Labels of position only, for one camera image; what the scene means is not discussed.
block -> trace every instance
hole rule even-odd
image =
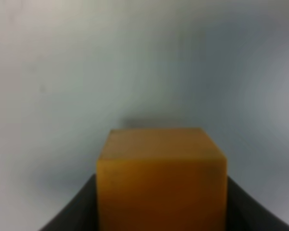
[[[226,168],[200,128],[113,130],[97,161],[100,231],[225,231]]]

cube top face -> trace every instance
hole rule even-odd
[[[99,159],[226,160],[200,128],[112,130]]]

cube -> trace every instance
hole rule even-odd
[[[200,128],[112,130],[96,177],[101,231],[225,231],[227,160]]]

white background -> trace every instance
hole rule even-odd
[[[0,231],[53,218],[111,128],[172,126],[289,224],[289,0],[0,0]]]

